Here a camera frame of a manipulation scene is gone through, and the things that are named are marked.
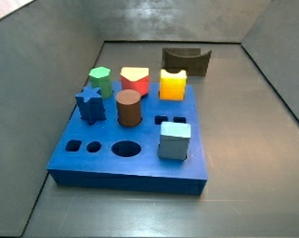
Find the yellow block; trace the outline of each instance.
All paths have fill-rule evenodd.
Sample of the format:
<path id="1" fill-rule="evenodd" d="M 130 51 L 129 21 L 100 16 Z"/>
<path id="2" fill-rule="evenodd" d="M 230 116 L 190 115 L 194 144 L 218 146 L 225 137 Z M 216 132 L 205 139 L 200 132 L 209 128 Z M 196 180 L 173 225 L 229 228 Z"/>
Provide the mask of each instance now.
<path id="1" fill-rule="evenodd" d="M 185 70 L 181 70 L 178 73 L 169 73 L 166 70 L 161 70 L 160 99 L 184 99 L 185 79 Z"/>

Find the blue shape sorter board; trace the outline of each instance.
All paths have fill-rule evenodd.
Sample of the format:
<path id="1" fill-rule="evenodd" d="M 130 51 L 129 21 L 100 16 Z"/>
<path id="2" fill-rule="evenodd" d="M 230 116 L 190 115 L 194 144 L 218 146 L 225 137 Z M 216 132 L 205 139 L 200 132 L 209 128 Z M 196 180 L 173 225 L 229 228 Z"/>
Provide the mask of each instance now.
<path id="1" fill-rule="evenodd" d="M 113 86 L 116 95 L 121 85 L 114 82 Z M 96 121 L 92 126 L 80 119 L 78 108 L 74 109 L 46 166 L 54 181 L 66 186 L 200 195 L 208 173 L 192 86 L 185 88 L 182 101 L 160 100 L 158 84 L 150 83 L 149 94 L 141 99 L 142 121 L 136 127 L 118 124 L 114 95 L 104 100 L 106 120 Z M 165 120 L 165 116 L 169 122 L 174 118 L 190 124 L 185 160 L 157 157 L 161 125 L 156 122 Z M 138 154 L 116 155 L 113 145 L 120 141 L 136 142 L 140 147 L 122 142 L 125 148 L 120 149 Z"/>

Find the small square hole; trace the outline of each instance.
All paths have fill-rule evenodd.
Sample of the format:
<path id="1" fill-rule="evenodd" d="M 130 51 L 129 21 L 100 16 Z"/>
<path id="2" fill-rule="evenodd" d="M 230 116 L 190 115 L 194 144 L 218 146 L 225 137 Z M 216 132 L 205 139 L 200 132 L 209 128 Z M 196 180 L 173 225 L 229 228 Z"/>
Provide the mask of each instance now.
<path id="1" fill-rule="evenodd" d="M 181 116 L 174 116 L 173 117 L 173 122 L 174 123 L 185 123 L 185 118 Z"/>
<path id="2" fill-rule="evenodd" d="M 81 145 L 81 141 L 72 139 L 66 142 L 65 150 L 68 152 L 77 152 L 78 148 L 80 148 L 80 145 Z"/>
<path id="3" fill-rule="evenodd" d="M 162 122 L 168 122 L 168 118 L 165 115 L 156 115 L 154 116 L 154 124 L 160 125 Z"/>

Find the hole in board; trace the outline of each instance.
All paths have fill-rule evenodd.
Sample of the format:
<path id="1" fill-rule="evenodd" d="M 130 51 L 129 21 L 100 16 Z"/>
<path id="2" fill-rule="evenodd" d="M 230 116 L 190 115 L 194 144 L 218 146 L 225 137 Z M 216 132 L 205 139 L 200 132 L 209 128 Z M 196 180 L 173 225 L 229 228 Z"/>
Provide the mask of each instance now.
<path id="1" fill-rule="evenodd" d="M 77 152 L 78 148 L 80 148 L 80 145 L 81 145 L 81 141 L 72 139 L 66 142 L 65 150 L 68 152 Z"/>
<path id="2" fill-rule="evenodd" d="M 185 118 L 181 116 L 174 116 L 173 117 L 173 122 L 174 123 L 185 123 Z"/>
<path id="3" fill-rule="evenodd" d="M 112 150 L 121 157 L 132 157 L 141 152 L 141 146 L 133 141 L 122 140 L 113 145 Z"/>
<path id="4" fill-rule="evenodd" d="M 165 115 L 156 115 L 154 116 L 154 124 L 160 125 L 162 122 L 168 122 L 168 118 Z"/>
<path id="5" fill-rule="evenodd" d="M 98 152 L 100 149 L 101 149 L 101 144 L 97 141 L 90 142 L 86 146 L 88 152 Z"/>

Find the brown cylinder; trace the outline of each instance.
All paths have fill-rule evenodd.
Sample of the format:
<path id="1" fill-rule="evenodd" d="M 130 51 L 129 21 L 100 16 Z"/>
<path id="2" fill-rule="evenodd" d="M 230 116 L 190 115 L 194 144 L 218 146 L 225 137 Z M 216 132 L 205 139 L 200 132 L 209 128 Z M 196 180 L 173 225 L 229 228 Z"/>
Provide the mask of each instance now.
<path id="1" fill-rule="evenodd" d="M 118 123 L 134 127 L 141 123 L 141 94 L 125 89 L 116 94 L 116 108 Z"/>

